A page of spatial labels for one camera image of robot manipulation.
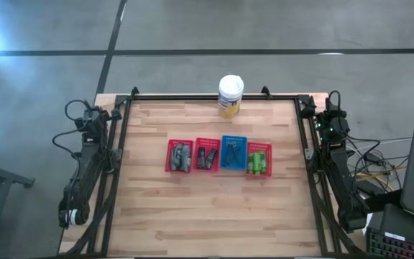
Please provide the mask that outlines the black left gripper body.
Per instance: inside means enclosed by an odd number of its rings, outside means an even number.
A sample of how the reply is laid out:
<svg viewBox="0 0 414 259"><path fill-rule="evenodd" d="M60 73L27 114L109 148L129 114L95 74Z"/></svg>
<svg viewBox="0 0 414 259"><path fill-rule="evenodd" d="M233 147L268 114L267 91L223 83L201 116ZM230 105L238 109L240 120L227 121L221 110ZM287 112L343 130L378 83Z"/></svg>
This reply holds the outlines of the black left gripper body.
<svg viewBox="0 0 414 259"><path fill-rule="evenodd" d="M83 121L86 130L104 130L109 120L111 120L111 116L106 110L84 111Z"/></svg>

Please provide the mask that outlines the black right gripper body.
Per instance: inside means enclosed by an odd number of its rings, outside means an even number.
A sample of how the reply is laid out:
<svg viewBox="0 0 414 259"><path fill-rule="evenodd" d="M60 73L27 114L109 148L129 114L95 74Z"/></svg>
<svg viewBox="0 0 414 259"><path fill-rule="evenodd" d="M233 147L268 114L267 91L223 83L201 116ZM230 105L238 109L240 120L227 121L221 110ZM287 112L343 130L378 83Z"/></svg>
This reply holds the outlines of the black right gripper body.
<svg viewBox="0 0 414 259"><path fill-rule="evenodd" d="M347 113L341 109L324 110L316 112L316 129L318 131L347 132Z"/></svg>

